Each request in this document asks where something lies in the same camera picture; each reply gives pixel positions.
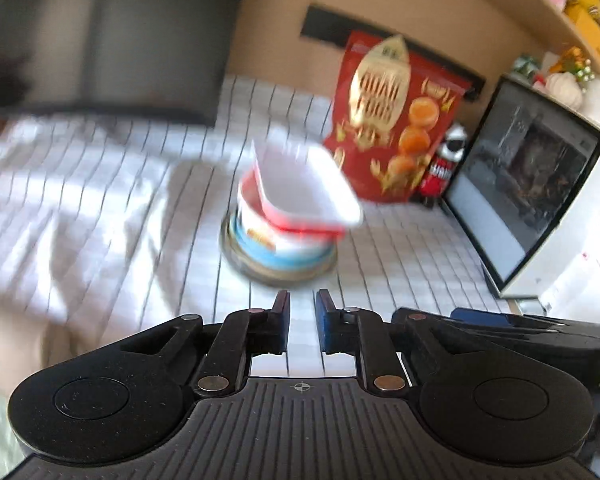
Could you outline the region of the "stainless steel bowl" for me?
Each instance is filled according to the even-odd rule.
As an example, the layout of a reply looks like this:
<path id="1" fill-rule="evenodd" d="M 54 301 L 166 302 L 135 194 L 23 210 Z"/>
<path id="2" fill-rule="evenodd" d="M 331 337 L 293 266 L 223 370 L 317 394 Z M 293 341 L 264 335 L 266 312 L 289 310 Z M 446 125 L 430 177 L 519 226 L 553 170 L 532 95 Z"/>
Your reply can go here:
<path id="1" fill-rule="evenodd" d="M 234 236 L 228 232 L 230 220 L 233 218 L 237 219 L 236 209 L 226 214 L 223 218 L 219 232 L 221 252 L 225 260 L 236 272 L 246 276 L 251 281 L 256 281 L 268 286 L 296 286 L 301 283 L 312 282 L 321 278 L 323 275 L 334 270 L 334 267 L 337 264 L 338 249 L 335 257 L 329 258 L 326 262 L 320 263 L 313 268 L 299 270 L 270 269 L 263 264 L 255 262 L 238 247 L 234 240 Z"/>

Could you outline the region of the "blue ceramic bowl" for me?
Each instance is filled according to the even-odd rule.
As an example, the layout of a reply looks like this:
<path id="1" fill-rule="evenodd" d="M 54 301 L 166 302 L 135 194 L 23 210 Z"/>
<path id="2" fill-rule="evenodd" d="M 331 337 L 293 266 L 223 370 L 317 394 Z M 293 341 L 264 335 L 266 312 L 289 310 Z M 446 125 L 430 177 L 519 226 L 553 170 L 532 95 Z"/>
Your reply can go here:
<path id="1" fill-rule="evenodd" d="M 308 254 L 307 252 L 302 254 L 298 250 L 295 252 L 276 252 L 276 250 L 267 248 L 250 238 L 236 218 L 230 220 L 228 232 L 234 236 L 238 247 L 248 257 L 270 269 L 299 270 L 313 268 L 337 255 L 337 246 L 335 244 L 330 244 L 313 254 Z"/>

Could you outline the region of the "red white rectangular tray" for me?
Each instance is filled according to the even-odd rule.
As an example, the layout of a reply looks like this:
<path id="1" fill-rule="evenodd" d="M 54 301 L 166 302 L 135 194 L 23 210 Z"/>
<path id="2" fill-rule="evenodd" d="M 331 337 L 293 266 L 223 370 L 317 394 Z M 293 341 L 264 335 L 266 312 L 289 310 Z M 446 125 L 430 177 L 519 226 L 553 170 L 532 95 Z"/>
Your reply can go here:
<path id="1" fill-rule="evenodd" d="M 359 226 L 363 211 L 332 153 L 321 144 L 252 144 L 265 218 L 289 231 L 339 232 Z"/>

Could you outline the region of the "white black checkered tablecloth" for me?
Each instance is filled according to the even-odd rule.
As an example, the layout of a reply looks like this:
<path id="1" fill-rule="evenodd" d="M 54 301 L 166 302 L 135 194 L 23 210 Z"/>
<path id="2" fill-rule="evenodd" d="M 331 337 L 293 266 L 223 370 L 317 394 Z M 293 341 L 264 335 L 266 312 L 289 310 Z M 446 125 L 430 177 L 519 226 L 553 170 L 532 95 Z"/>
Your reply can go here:
<path id="1" fill-rule="evenodd" d="M 70 327 L 89 347 L 197 313 L 209 323 L 267 308 L 275 290 L 247 280 L 221 254 L 219 230 L 257 141 L 313 144 L 332 104 L 230 76 L 211 128 L 158 120 L 23 118 L 0 137 L 0 304 Z M 325 356 L 314 295 L 390 318 L 400 307 L 447 315 L 501 313 L 458 225 L 411 204 L 363 207 L 338 245 L 336 268 L 291 293 L 283 356 L 261 375 L 347 375 Z"/>

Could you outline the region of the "white computer case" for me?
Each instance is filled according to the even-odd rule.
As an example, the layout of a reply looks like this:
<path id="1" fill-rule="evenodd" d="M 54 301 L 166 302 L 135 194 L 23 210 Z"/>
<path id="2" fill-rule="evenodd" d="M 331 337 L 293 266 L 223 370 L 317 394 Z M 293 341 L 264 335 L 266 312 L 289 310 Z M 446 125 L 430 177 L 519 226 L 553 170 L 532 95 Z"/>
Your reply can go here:
<path id="1" fill-rule="evenodd" d="M 501 76 L 443 193 L 495 296 L 539 298 L 600 256 L 600 128 Z"/>

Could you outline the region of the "red quail eggs bag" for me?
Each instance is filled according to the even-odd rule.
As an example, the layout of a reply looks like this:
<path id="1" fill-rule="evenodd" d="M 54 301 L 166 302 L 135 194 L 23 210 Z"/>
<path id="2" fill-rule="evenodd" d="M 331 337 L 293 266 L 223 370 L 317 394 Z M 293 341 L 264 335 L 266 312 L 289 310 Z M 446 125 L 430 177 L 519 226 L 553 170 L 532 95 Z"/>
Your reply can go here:
<path id="1" fill-rule="evenodd" d="M 351 32 L 324 141 L 355 194 L 403 203 L 414 193 L 470 81 L 400 36 Z"/>

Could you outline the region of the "white pumpkin decoration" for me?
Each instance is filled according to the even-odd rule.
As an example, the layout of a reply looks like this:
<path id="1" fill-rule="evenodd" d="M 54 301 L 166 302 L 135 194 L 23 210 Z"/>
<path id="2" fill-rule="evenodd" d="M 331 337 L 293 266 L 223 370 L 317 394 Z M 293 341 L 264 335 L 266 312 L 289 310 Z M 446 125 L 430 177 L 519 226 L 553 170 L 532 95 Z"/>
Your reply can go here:
<path id="1" fill-rule="evenodd" d="M 545 88 L 547 93 L 556 101 L 573 110 L 580 110 L 584 94 L 572 73 L 554 73 L 546 78 Z"/>

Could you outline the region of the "yellow flower bouquet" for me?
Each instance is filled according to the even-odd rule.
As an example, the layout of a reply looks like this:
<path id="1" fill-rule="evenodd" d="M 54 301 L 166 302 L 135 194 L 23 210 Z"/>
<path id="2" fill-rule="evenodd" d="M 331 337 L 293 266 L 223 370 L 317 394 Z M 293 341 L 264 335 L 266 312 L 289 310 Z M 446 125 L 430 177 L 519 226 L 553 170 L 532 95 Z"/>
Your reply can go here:
<path id="1" fill-rule="evenodd" d="M 562 52 L 548 71 L 551 74 L 570 73 L 581 87 L 596 78 L 591 60 L 578 47 L 570 47 Z"/>

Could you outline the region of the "green white jar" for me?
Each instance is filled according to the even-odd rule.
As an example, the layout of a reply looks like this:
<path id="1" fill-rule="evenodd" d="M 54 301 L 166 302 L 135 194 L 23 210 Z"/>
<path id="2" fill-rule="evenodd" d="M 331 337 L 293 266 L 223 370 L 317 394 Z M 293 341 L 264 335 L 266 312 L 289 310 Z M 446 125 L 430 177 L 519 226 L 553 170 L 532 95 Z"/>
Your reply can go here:
<path id="1" fill-rule="evenodd" d="M 520 80 L 534 81 L 535 76 L 540 72 L 538 60 L 528 54 L 519 55 L 513 62 L 510 74 Z"/>

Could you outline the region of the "black monitor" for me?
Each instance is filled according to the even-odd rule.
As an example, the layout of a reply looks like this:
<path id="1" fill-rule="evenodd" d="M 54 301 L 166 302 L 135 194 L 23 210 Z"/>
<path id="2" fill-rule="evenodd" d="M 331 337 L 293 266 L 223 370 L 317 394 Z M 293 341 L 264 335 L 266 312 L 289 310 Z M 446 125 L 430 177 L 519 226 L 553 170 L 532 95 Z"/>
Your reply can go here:
<path id="1" fill-rule="evenodd" d="M 242 0 L 0 0 L 0 115 L 213 126 Z"/>

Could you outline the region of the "yellow box on shelf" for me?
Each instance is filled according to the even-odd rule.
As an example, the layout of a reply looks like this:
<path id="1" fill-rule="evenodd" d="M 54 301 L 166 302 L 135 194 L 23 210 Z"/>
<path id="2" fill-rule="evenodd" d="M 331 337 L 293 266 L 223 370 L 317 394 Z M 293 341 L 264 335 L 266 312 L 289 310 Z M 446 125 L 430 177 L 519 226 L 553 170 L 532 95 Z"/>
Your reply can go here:
<path id="1" fill-rule="evenodd" d="M 600 0 L 566 0 L 564 14 L 600 57 Z"/>

